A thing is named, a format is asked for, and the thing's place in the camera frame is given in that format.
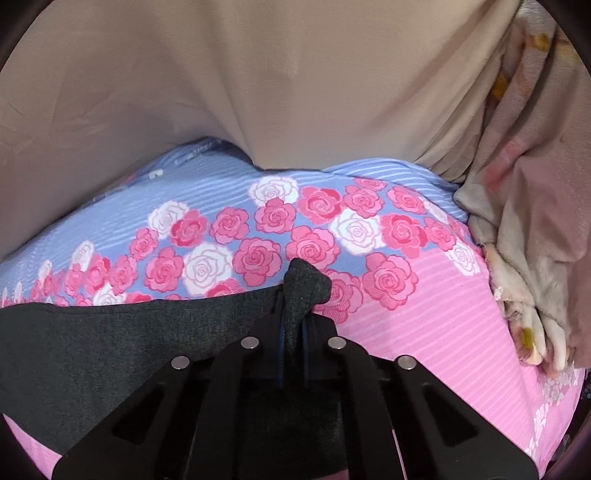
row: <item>floral blanket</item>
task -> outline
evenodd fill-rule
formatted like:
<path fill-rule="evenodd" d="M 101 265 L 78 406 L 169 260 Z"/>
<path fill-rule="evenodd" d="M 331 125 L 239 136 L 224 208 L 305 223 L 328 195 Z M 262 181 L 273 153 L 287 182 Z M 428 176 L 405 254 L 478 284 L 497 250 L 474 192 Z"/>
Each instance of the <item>floral blanket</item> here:
<path fill-rule="evenodd" d="M 416 356 L 543 471 L 581 372 L 551 381 L 519 363 L 456 189 L 383 158 L 262 173 L 207 139 L 162 156 L 0 264 L 1 306 L 227 295 L 275 285 L 302 258 L 332 279 L 317 309 L 341 335 L 373 355 Z M 49 476 L 59 455 L 11 425 Z"/>

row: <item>gray cloth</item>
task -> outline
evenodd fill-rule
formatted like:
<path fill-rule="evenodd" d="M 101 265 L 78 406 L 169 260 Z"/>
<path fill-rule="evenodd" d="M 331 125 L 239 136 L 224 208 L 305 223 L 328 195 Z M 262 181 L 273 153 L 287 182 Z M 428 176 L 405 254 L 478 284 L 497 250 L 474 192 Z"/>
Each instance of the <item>gray cloth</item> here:
<path fill-rule="evenodd" d="M 298 324 L 328 300 L 330 286 L 308 263 L 290 264 L 283 291 L 291 357 Z M 205 359 L 245 336 L 253 320 L 273 311 L 278 289 L 194 301 L 2 309 L 0 411 L 64 454 L 174 356 Z M 297 391 L 259 397 L 249 413 L 241 479 L 310 479 L 346 468 L 335 398 Z"/>

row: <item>pink rose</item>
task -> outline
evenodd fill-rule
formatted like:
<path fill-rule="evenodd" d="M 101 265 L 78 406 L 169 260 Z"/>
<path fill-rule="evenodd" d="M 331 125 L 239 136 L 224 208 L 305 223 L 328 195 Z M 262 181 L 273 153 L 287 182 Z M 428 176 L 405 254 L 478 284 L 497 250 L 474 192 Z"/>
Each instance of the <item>pink rose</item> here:
<path fill-rule="evenodd" d="M 178 293 L 171 293 L 170 295 L 166 295 L 164 298 L 165 298 L 165 300 L 172 300 L 172 301 L 188 300 L 188 298 L 181 297 L 181 295 L 179 295 Z"/>
<path fill-rule="evenodd" d="M 121 255 L 109 271 L 109 283 L 115 295 L 121 295 L 138 279 L 138 263 L 135 258 Z"/>
<path fill-rule="evenodd" d="M 343 210 L 340 193 L 336 190 L 304 187 L 301 195 L 297 207 L 316 225 L 330 222 Z"/>
<path fill-rule="evenodd" d="M 383 180 L 374 179 L 353 179 L 357 185 L 361 185 L 362 188 L 379 192 L 387 187 L 387 183 Z"/>
<path fill-rule="evenodd" d="M 441 222 L 425 217 L 425 232 L 431 242 L 447 252 L 456 244 L 456 237 Z"/>
<path fill-rule="evenodd" d="M 68 302 L 64 297 L 60 297 L 59 295 L 56 297 L 53 304 L 58 307 L 69 307 L 70 306 L 70 302 Z"/>
<path fill-rule="evenodd" d="M 267 201 L 255 213 L 256 229 L 265 233 L 285 233 L 294 227 L 296 209 L 280 198 Z"/>
<path fill-rule="evenodd" d="M 43 296 L 51 297 L 52 295 L 56 294 L 56 284 L 56 278 L 54 277 L 53 272 L 50 271 L 43 280 Z"/>
<path fill-rule="evenodd" d="M 148 262 L 144 285 L 161 292 L 175 290 L 183 267 L 183 257 L 175 255 L 173 247 L 163 248 L 157 257 Z"/>
<path fill-rule="evenodd" d="M 170 241 L 179 247 L 194 247 L 201 243 L 207 229 L 207 218 L 199 210 L 189 210 L 170 229 Z"/>
<path fill-rule="evenodd" d="M 80 264 L 73 264 L 64 279 L 64 291 L 70 297 L 76 297 L 80 287 L 84 283 L 85 273 L 82 271 Z"/>
<path fill-rule="evenodd" d="M 92 300 L 84 298 L 82 294 L 78 294 L 76 295 L 74 305 L 77 307 L 92 307 Z"/>
<path fill-rule="evenodd" d="M 400 210 L 404 210 L 405 212 L 409 213 L 426 213 L 425 206 L 423 205 L 420 195 L 414 190 L 397 185 L 393 189 L 389 190 L 387 195 L 388 198 L 392 200 L 394 206 Z"/>
<path fill-rule="evenodd" d="M 384 201 L 373 190 L 347 185 L 343 202 L 362 218 L 374 217 L 384 206 Z"/>
<path fill-rule="evenodd" d="M 248 213 L 246 210 L 226 207 L 217 214 L 209 230 L 209 235 L 214 237 L 218 244 L 222 245 L 227 245 L 232 240 L 242 240 L 249 232 L 246 224 L 247 220 Z"/>
<path fill-rule="evenodd" d="M 449 223 L 449 226 L 452 228 L 453 233 L 455 233 L 459 239 L 465 239 L 466 226 L 463 223 L 458 222 L 451 215 L 447 215 L 447 223 Z"/>
<path fill-rule="evenodd" d="M 243 293 L 244 289 L 233 278 L 228 278 L 226 281 L 218 283 L 215 287 L 209 290 L 205 296 L 207 298 L 223 297 L 225 295 L 234 295 L 236 293 Z"/>
<path fill-rule="evenodd" d="M 330 231 L 299 226 L 291 231 L 291 242 L 285 246 L 285 254 L 288 260 L 301 258 L 322 270 L 335 262 L 340 248 Z"/>
<path fill-rule="evenodd" d="M 152 295 L 148 295 L 145 293 L 140 293 L 135 291 L 133 293 L 128 293 L 125 297 L 125 303 L 142 303 L 145 301 L 153 300 Z"/>
<path fill-rule="evenodd" d="M 405 305 L 408 297 L 417 289 L 418 277 L 403 257 L 373 253 L 365 257 L 367 272 L 362 284 L 374 300 L 388 310 Z"/>
<path fill-rule="evenodd" d="M 143 260 L 158 247 L 158 232 L 142 227 L 135 234 L 135 240 L 129 245 L 129 253 L 136 261 Z"/>
<path fill-rule="evenodd" d="M 30 300 L 33 303 L 45 300 L 45 297 L 43 296 L 43 284 L 41 283 L 41 280 L 39 280 L 39 279 L 36 279 L 35 283 L 33 283 L 33 288 L 31 289 Z"/>
<path fill-rule="evenodd" d="M 108 258 L 99 254 L 92 255 L 84 277 L 84 288 L 88 295 L 94 296 L 105 285 L 110 268 L 111 261 Z"/>
<path fill-rule="evenodd" d="M 281 269 L 281 246 L 271 240 L 246 238 L 232 259 L 234 271 L 243 275 L 250 287 L 263 285 L 265 280 Z"/>
<path fill-rule="evenodd" d="M 421 247 L 427 245 L 427 235 L 418 220 L 406 215 L 384 215 L 380 218 L 382 240 L 408 258 L 417 258 Z"/>
<path fill-rule="evenodd" d="M 330 300 L 314 308 L 316 313 L 334 320 L 338 325 L 349 317 L 349 313 L 355 313 L 363 303 L 361 293 L 361 281 L 347 272 L 324 270 L 322 272 L 332 281 Z"/>

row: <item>pink fabric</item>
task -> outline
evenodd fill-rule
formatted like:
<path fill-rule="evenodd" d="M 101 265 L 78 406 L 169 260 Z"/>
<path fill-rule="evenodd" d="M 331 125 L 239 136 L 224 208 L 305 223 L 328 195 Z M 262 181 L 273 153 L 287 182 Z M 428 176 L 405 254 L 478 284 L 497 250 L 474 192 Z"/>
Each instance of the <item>pink fabric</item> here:
<path fill-rule="evenodd" d="M 473 265 L 457 258 L 450 261 L 451 253 L 438 248 L 408 259 L 409 282 L 401 286 L 399 297 L 387 300 L 404 302 L 404 308 L 394 310 L 380 308 L 377 302 L 359 302 L 360 285 L 334 273 L 333 296 L 348 297 L 338 305 L 329 302 L 319 311 L 333 309 L 339 317 L 337 309 L 345 305 L 346 322 L 338 324 L 339 334 L 361 343 L 372 355 L 389 359 L 403 353 L 414 355 L 529 453 L 542 474 L 571 420 L 583 371 L 569 370 L 550 380 L 538 368 L 519 363 L 506 321 L 490 294 L 486 265 L 471 248 L 467 257 L 470 252 Z M 370 257 L 370 270 L 408 269 L 392 262 L 399 257 Z M 421 288 L 410 295 L 413 275 L 420 279 Z M 231 288 L 220 291 L 231 292 Z M 60 456 L 8 421 L 35 464 L 49 477 Z M 346 478 L 345 473 L 332 477 Z"/>

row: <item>metal screw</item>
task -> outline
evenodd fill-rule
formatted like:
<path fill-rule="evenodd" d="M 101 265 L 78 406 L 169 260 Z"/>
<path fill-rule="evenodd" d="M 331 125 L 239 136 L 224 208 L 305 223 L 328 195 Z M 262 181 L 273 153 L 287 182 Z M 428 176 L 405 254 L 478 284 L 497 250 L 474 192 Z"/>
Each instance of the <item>metal screw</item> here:
<path fill-rule="evenodd" d="M 403 355 L 398 359 L 398 366 L 405 370 L 412 370 L 417 366 L 417 361 L 410 355 Z"/>
<path fill-rule="evenodd" d="M 330 337 L 329 338 L 329 347 L 334 348 L 335 350 L 341 350 L 345 348 L 347 345 L 347 340 L 343 337 Z"/>
<path fill-rule="evenodd" d="M 182 370 L 187 368 L 190 363 L 191 360 L 189 360 L 186 356 L 179 355 L 173 358 L 173 360 L 170 362 L 170 365 L 172 365 L 175 370 Z"/>
<path fill-rule="evenodd" d="M 260 342 L 256 337 L 244 337 L 240 342 L 242 348 L 246 348 L 247 350 L 252 350 L 253 348 L 258 347 L 259 344 Z"/>

